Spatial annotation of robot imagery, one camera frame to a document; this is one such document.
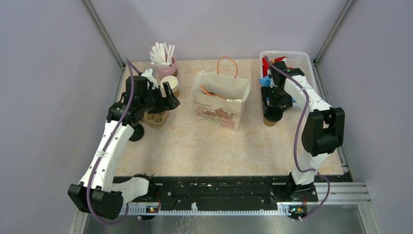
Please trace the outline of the cream paper takeout bag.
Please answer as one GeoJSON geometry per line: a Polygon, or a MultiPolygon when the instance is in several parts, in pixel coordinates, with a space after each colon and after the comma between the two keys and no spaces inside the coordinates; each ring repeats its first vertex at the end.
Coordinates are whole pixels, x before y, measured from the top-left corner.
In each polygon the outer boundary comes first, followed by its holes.
{"type": "Polygon", "coordinates": [[[192,87],[197,120],[232,131],[238,131],[246,100],[250,94],[250,80],[238,76],[237,63],[229,56],[217,61],[216,71],[199,71],[192,87]],[[220,72],[222,59],[229,59],[235,73],[220,72]]]}

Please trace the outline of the black cup lid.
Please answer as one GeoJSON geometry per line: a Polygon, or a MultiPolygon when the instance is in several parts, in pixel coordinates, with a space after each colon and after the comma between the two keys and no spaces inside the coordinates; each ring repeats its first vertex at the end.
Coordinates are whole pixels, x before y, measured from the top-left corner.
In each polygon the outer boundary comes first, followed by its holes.
{"type": "Polygon", "coordinates": [[[263,112],[263,118],[268,122],[278,122],[283,117],[281,108],[268,108],[263,112]]]}

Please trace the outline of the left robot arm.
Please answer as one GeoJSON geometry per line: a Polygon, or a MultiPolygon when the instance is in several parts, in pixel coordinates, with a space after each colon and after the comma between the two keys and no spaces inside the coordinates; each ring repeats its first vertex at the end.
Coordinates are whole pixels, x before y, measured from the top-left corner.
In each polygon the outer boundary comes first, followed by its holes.
{"type": "Polygon", "coordinates": [[[169,81],[157,84],[151,75],[127,78],[126,90],[108,110],[104,133],[87,171],[77,184],[68,188],[68,196],[84,213],[103,223],[112,223],[123,206],[140,197],[151,201],[156,188],[147,176],[133,176],[114,183],[114,174],[129,141],[144,135],[140,124],[145,114],[160,114],[176,109],[180,101],[169,81]]]}

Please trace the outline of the brown paper coffee cup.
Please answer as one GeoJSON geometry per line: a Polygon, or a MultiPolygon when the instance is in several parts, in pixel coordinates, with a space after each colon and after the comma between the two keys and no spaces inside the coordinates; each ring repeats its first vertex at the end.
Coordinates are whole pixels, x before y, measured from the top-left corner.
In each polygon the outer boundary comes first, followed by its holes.
{"type": "Polygon", "coordinates": [[[272,126],[275,126],[278,122],[277,121],[270,121],[266,118],[263,118],[263,123],[264,123],[264,125],[266,125],[268,127],[272,127],[272,126]]]}

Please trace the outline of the brown pulp cup carrier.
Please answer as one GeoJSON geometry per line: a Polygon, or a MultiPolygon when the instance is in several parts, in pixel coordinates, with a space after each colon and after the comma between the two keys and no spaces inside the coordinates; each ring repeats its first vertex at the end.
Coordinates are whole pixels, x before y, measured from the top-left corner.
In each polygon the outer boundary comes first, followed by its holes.
{"type": "Polygon", "coordinates": [[[144,121],[151,127],[162,127],[169,118],[169,112],[164,111],[157,114],[144,114],[144,121]]]}

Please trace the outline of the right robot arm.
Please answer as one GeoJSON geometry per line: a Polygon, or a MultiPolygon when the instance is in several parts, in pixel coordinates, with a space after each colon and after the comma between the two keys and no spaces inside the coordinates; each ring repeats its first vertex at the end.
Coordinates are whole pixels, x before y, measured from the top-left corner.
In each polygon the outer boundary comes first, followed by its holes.
{"type": "Polygon", "coordinates": [[[293,143],[296,168],[288,176],[286,196],[300,200],[310,190],[322,163],[343,144],[345,112],[324,101],[300,68],[269,63],[270,84],[261,87],[263,122],[273,126],[296,103],[302,110],[293,143]]]}

